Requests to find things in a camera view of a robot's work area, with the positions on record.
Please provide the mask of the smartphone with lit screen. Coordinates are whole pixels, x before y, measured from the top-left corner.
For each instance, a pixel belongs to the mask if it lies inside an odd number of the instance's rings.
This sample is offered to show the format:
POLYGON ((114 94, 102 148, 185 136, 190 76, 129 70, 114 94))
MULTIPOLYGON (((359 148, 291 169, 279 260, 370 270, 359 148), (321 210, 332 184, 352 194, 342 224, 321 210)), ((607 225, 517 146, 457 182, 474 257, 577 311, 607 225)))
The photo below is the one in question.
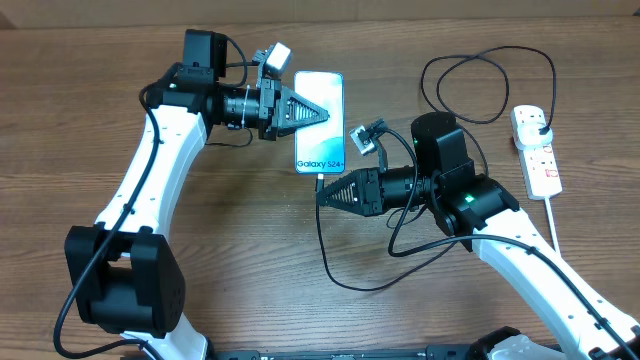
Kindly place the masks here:
POLYGON ((299 174, 341 174, 346 169, 344 82, 336 72, 299 71, 295 91, 328 112, 327 121, 295 133, 295 170, 299 174))

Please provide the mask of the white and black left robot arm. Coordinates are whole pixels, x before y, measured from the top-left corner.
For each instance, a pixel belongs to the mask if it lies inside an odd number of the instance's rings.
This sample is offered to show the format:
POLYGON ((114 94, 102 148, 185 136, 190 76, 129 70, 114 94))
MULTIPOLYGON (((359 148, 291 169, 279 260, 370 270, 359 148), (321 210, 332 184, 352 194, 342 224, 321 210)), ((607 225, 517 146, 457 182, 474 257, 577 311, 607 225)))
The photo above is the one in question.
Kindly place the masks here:
POLYGON ((275 43, 240 67, 257 81, 225 82, 221 33, 189 29, 183 57, 138 95, 146 117, 129 168, 91 226, 74 226, 64 244, 72 282, 61 307, 134 345, 152 359, 210 359, 210 340, 187 319, 186 282, 169 245, 172 216, 186 176, 212 129, 224 125, 273 141, 325 122, 328 112, 284 86, 292 53, 275 43))

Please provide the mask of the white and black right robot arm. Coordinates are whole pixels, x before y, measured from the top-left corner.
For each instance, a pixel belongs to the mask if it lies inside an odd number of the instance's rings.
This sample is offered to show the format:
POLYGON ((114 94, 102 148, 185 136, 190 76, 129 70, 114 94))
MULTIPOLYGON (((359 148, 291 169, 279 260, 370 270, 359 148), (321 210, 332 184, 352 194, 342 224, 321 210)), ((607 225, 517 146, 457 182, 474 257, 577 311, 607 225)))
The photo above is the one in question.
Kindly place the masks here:
POLYGON ((496 270, 555 337, 565 359, 636 359, 639 323, 606 301, 544 240, 519 202, 497 181, 475 171, 463 128, 446 112, 411 124, 403 140, 412 163, 389 169, 379 139, 390 133, 383 120, 352 132, 364 153, 380 164, 316 185, 316 205, 356 215, 391 209, 428 209, 444 238, 403 251, 418 254, 462 244, 496 270))

